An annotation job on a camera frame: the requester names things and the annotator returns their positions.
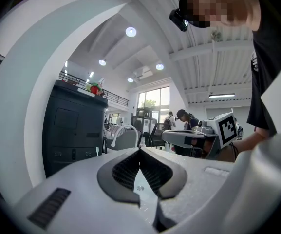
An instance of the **chair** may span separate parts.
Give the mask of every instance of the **chair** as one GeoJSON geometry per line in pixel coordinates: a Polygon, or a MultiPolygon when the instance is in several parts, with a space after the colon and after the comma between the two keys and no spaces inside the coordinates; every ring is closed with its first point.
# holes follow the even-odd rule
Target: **chair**
{"type": "Polygon", "coordinates": [[[164,146],[165,145],[165,141],[162,140],[162,133],[164,132],[164,127],[165,124],[164,123],[156,123],[153,131],[149,137],[149,145],[151,147],[156,147],[156,146],[164,146]]]}
{"type": "MultiPolygon", "coordinates": [[[[140,141],[140,131],[138,131],[138,143],[140,141]]],[[[122,133],[119,137],[116,138],[115,146],[112,147],[111,144],[113,142],[113,139],[107,140],[107,148],[112,150],[122,150],[127,149],[131,147],[135,147],[135,138],[136,138],[136,132],[135,130],[130,130],[122,133]]]]}

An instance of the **shirt logo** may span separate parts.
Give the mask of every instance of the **shirt logo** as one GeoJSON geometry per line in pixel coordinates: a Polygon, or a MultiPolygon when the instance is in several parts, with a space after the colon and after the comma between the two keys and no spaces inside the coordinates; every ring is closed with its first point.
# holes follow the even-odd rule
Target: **shirt logo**
{"type": "Polygon", "coordinates": [[[257,56],[256,56],[256,52],[254,51],[252,53],[252,57],[251,57],[251,67],[258,72],[258,64],[257,64],[257,56]]]}

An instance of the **red object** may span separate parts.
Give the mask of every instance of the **red object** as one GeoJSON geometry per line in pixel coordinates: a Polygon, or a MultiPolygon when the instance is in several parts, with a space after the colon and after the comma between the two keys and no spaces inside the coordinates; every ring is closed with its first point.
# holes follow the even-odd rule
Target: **red object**
{"type": "Polygon", "coordinates": [[[91,93],[97,95],[99,88],[97,86],[91,86],[91,93]]]}

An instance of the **curved white wall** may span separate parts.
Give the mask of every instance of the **curved white wall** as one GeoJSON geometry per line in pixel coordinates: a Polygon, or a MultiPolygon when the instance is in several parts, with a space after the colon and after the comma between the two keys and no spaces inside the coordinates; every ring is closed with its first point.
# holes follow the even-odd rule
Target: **curved white wall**
{"type": "Polygon", "coordinates": [[[0,20],[0,54],[6,56],[15,42],[37,21],[77,0],[25,0],[0,20]]]}
{"type": "Polygon", "coordinates": [[[46,15],[0,66],[0,191],[16,204],[45,179],[42,127],[55,80],[76,47],[128,0],[78,0],[46,15]]]}

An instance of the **black vent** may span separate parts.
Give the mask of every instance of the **black vent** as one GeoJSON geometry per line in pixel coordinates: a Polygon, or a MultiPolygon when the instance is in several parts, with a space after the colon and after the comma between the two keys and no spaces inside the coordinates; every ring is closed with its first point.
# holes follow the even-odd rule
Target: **black vent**
{"type": "Polygon", "coordinates": [[[46,229],[71,192],[57,188],[29,217],[35,225],[46,229]]]}
{"type": "Polygon", "coordinates": [[[141,155],[140,170],[157,196],[160,196],[159,189],[173,176],[170,167],[145,152],[141,155]]]}
{"type": "Polygon", "coordinates": [[[112,176],[119,184],[133,191],[136,175],[139,171],[139,152],[127,157],[116,164],[112,170],[112,176]]]}

